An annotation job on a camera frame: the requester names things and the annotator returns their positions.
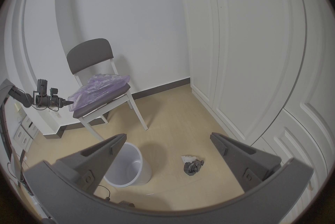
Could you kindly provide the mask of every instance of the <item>drawer handle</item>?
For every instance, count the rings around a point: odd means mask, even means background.
[[[313,191],[313,190],[314,190],[314,188],[312,187],[312,183],[311,183],[311,181],[308,183],[308,188],[310,189],[310,191]]]

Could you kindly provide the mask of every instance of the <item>chair seat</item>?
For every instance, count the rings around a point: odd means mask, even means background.
[[[130,89],[129,84],[126,84],[122,88],[105,95],[104,97],[100,98],[99,100],[97,100],[93,103],[90,103],[90,104],[86,105],[85,107],[82,107],[80,109],[75,110],[73,112],[73,117],[75,119],[83,117],[86,114],[88,114],[88,113],[92,112],[93,110],[97,109],[98,107],[100,107],[104,104],[107,104],[107,103],[113,101],[115,98],[125,94],[129,89]]]

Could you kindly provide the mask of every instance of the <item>gray chair backrest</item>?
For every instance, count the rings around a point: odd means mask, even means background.
[[[67,62],[72,74],[113,58],[113,52],[108,40],[104,38],[91,39],[83,42],[67,54]]]

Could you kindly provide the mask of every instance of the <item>beige floor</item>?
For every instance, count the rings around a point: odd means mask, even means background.
[[[243,194],[230,169],[212,144],[212,132],[225,134],[210,113],[191,93],[190,85],[136,100],[149,129],[145,131],[133,110],[125,103],[109,114],[109,123],[94,126],[104,138],[127,134],[152,167],[152,178],[144,186],[114,188],[111,201],[126,200],[137,208],[184,210],[214,205]],[[85,128],[65,131],[61,139],[46,139],[39,134],[26,154],[31,167],[41,160],[56,159],[97,143]],[[183,171],[182,155],[198,156],[205,163],[199,173]],[[108,191],[98,187],[95,195],[105,198]]]

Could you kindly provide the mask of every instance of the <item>translucent plastic bag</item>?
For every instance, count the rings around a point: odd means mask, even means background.
[[[69,105],[69,110],[75,111],[93,103],[105,95],[122,88],[129,80],[130,76],[94,75],[88,80],[86,85],[80,87],[77,92],[69,96],[68,100],[73,101],[73,104]]]

